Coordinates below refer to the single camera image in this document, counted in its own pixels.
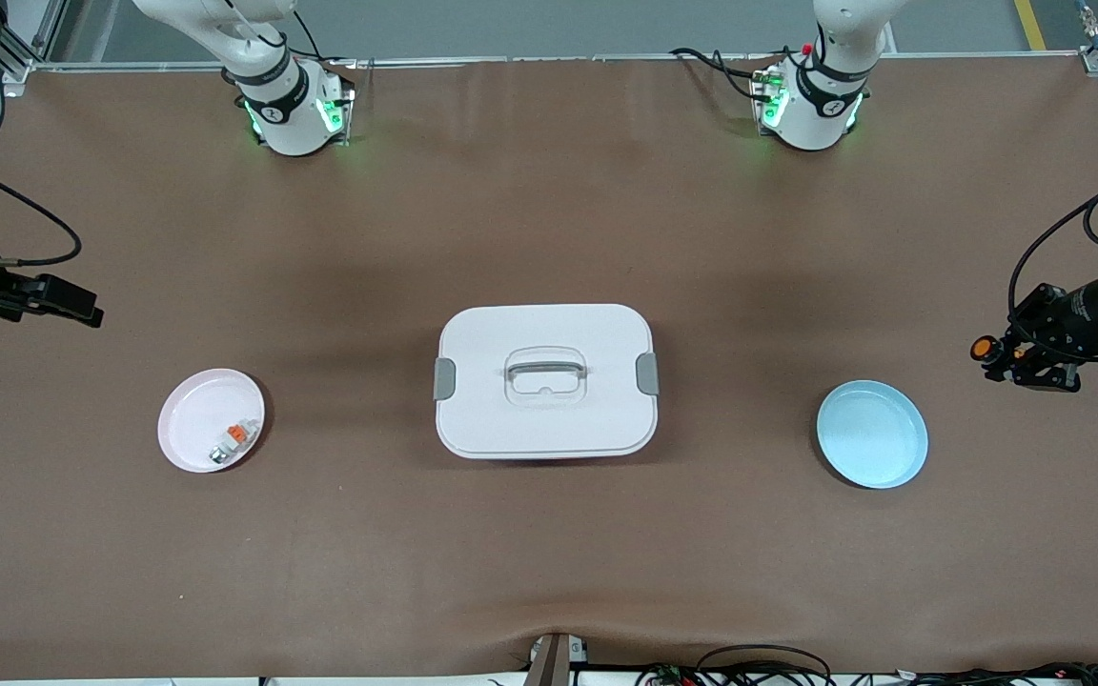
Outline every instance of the table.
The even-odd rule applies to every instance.
[[[1032,394],[967,358],[1026,244],[1098,191],[1076,58],[885,61],[815,154],[696,64],[358,80],[351,145],[307,159],[257,148],[213,74],[40,74],[9,104],[0,176],[82,232],[57,273],[108,315],[0,322],[0,678],[513,668],[548,630],[593,661],[1098,661],[1098,369]],[[0,194],[0,249],[65,246]],[[1095,277],[1072,227],[1023,283]],[[653,441],[452,457],[440,327],[569,301],[649,319]],[[262,383],[269,434],[180,473],[156,414],[216,366]],[[915,482],[820,463],[815,409],[849,379],[927,417]]]

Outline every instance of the gray latch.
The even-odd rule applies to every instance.
[[[632,364],[638,378],[638,391],[646,395],[659,395],[659,366],[654,352],[643,352]]]
[[[435,360],[435,400],[446,401],[457,393],[457,363],[448,358]]]

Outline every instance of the orange button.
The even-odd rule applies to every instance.
[[[977,341],[972,345],[972,355],[977,358],[984,358],[989,355],[989,350],[994,347],[993,342],[989,342],[988,338],[977,338]]]

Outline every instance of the small object on plate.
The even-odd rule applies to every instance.
[[[158,440],[170,463],[186,472],[219,472],[257,446],[264,426],[261,387],[248,374],[212,369],[171,391],[160,409]]]
[[[232,456],[235,456],[236,452],[248,449],[249,440],[251,440],[260,429],[261,425],[258,425],[256,420],[250,420],[249,418],[245,418],[245,420],[240,420],[238,424],[233,424],[227,427],[227,430],[219,437],[217,446],[214,446],[213,450],[210,451],[210,461],[214,464],[221,465]]]
[[[896,387],[878,381],[836,387],[820,404],[816,437],[828,463],[859,486],[900,486],[927,463],[921,413]]]

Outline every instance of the box lid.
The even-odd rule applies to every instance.
[[[625,305],[474,307],[439,338],[436,425],[461,457],[629,454],[658,394],[650,327]]]

